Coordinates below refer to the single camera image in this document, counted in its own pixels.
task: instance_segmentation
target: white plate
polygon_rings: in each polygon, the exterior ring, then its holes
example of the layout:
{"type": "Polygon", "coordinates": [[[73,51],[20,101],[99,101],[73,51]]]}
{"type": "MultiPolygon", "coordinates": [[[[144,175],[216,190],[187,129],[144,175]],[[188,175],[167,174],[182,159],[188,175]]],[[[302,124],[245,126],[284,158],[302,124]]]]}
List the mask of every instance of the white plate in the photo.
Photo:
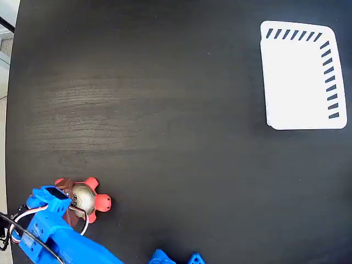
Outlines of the white plate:
{"type": "Polygon", "coordinates": [[[345,91],[332,29],[280,21],[265,21],[260,29],[267,124],[277,130],[345,127],[345,91]]]}

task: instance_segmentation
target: red turtle toy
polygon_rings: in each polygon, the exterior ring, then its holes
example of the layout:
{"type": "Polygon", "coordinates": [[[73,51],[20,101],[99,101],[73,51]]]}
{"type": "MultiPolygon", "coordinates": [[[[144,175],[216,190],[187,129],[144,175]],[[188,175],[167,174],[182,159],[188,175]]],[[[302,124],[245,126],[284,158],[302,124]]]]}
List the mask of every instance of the red turtle toy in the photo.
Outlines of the red turtle toy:
{"type": "MultiPolygon", "coordinates": [[[[71,179],[58,179],[55,186],[62,189],[71,199],[74,206],[83,209],[88,215],[89,223],[96,220],[95,211],[107,212],[111,208],[111,198],[107,194],[97,194],[95,189],[99,182],[94,177],[89,177],[85,181],[74,182],[71,179]]],[[[75,212],[78,217],[84,218],[84,214],[75,212]]],[[[67,213],[67,218],[72,219],[72,215],[67,213]]],[[[77,221],[69,220],[68,223],[75,226],[77,221]]]]}

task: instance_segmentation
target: white cable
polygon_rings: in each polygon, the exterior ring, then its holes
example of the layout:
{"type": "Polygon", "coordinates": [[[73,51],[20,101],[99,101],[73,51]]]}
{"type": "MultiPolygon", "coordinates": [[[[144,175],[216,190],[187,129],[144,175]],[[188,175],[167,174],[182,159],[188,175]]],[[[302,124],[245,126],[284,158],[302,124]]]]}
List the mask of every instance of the white cable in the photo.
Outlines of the white cable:
{"type": "Polygon", "coordinates": [[[86,233],[86,231],[87,231],[88,224],[89,224],[89,219],[88,219],[88,215],[87,215],[86,211],[85,211],[85,210],[82,210],[82,209],[80,209],[80,208],[74,207],[74,206],[70,206],[69,208],[70,208],[71,210],[84,213],[84,216],[85,216],[85,223],[84,223],[83,230],[82,230],[82,232],[81,232],[81,235],[84,235],[84,233],[86,233]]]}
{"type": "MultiPolygon", "coordinates": [[[[25,216],[31,215],[31,214],[33,214],[33,213],[38,213],[38,212],[40,212],[40,211],[43,211],[43,210],[45,210],[46,208],[48,208],[48,205],[43,206],[43,207],[38,207],[38,208],[34,208],[34,209],[27,210],[27,211],[25,211],[24,213],[22,213],[22,214],[20,214],[19,216],[17,216],[16,219],[15,219],[15,222],[18,223],[19,219],[21,219],[21,218],[23,218],[23,217],[25,217],[25,216]]],[[[10,235],[11,235],[11,236],[12,236],[12,231],[13,231],[14,228],[15,228],[15,225],[12,224],[12,225],[10,226],[10,235]]]]}

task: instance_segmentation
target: black table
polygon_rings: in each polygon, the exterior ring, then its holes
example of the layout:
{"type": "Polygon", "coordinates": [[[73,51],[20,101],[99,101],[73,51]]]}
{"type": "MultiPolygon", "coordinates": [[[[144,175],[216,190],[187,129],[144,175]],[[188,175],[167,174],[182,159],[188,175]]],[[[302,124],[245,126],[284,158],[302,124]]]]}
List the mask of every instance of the black table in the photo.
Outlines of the black table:
{"type": "MultiPolygon", "coordinates": [[[[22,1],[8,208],[57,178],[114,198],[87,236],[126,263],[347,263],[352,125],[266,125],[264,20],[330,26],[352,117],[351,1],[22,1]]],[[[14,246],[14,263],[24,254],[14,246]]]]}

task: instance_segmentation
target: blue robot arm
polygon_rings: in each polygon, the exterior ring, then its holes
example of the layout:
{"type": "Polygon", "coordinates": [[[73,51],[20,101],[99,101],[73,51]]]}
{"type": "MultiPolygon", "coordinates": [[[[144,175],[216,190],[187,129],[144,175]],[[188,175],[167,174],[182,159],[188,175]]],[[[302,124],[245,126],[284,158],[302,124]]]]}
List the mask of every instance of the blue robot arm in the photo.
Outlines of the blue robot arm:
{"type": "MultiPolygon", "coordinates": [[[[34,189],[27,200],[28,208],[47,205],[34,214],[27,230],[44,242],[65,264],[123,264],[102,245],[78,234],[62,218],[71,199],[53,186],[34,189]]],[[[35,264],[58,263],[58,260],[31,237],[16,237],[19,246],[35,264]]],[[[156,250],[149,264],[176,264],[162,250],[156,250]]],[[[188,264],[205,264],[199,254],[193,254],[188,264]]]]}

